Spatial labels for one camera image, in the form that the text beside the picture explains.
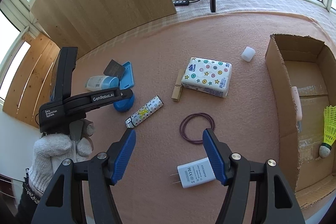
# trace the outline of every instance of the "black sleeve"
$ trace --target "black sleeve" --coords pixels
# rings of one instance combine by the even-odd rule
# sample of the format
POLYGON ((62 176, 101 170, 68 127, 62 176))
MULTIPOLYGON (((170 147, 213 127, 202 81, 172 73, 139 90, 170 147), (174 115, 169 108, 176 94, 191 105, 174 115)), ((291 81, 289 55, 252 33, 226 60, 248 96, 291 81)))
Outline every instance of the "black sleeve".
POLYGON ((28 175, 25 177, 25 181, 22 186, 23 191, 15 218, 18 224, 30 224, 40 199, 30 189, 28 184, 28 175))

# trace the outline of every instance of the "black card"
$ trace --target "black card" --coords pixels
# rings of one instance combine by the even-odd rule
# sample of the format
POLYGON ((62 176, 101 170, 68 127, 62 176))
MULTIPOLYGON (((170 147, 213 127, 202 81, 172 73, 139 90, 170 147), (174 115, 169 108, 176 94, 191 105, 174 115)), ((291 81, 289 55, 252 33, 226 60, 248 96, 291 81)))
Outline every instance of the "black card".
POLYGON ((118 62, 112 59, 111 62, 107 65, 106 69, 104 70, 104 75, 115 76, 118 77, 118 79, 120 80, 124 74, 124 71, 125 67, 123 67, 118 62))

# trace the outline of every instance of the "blue gripper pad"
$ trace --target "blue gripper pad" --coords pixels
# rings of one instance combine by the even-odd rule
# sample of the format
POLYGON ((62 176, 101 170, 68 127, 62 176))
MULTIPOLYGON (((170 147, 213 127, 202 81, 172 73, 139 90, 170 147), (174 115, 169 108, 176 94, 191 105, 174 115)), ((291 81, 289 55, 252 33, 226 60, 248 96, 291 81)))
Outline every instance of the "blue gripper pad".
POLYGON ((116 184, 118 180, 121 180, 123 178, 128 161, 133 152, 136 140, 137 137, 135 134, 135 130, 132 130, 128 135, 123 147, 121 148, 114 162, 113 175, 111 177, 111 181, 113 184, 116 184))
POLYGON ((227 180, 224 171, 224 162, 207 130, 203 131, 203 146, 209 158, 216 180, 219 180, 221 184, 224 185, 227 180))

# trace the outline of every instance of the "gloved hand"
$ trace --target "gloved hand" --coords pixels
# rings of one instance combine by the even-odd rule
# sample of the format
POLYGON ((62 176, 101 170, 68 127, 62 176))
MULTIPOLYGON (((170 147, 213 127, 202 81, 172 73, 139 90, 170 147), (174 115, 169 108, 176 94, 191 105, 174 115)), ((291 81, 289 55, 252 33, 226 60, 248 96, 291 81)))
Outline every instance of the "gloved hand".
POLYGON ((88 160, 93 150, 93 143, 89 137, 94 133, 95 128, 93 122, 86 119, 82 121, 82 135, 76 142, 76 153, 73 152, 74 142, 68 135, 50 134, 35 142, 33 163, 28 175, 29 187, 37 196, 42 196, 54 172, 64 159, 72 159, 73 162, 88 160))

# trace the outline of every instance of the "power adapter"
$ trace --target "power adapter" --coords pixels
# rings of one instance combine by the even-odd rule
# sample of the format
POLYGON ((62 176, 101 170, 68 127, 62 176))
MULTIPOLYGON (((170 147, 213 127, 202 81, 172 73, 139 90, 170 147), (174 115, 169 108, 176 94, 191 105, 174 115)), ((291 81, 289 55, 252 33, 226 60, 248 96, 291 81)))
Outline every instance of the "power adapter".
POLYGON ((183 188, 193 187, 216 179, 208 158, 179 165, 177 171, 178 173, 171 176, 179 175, 180 181, 173 183, 181 182, 183 188))

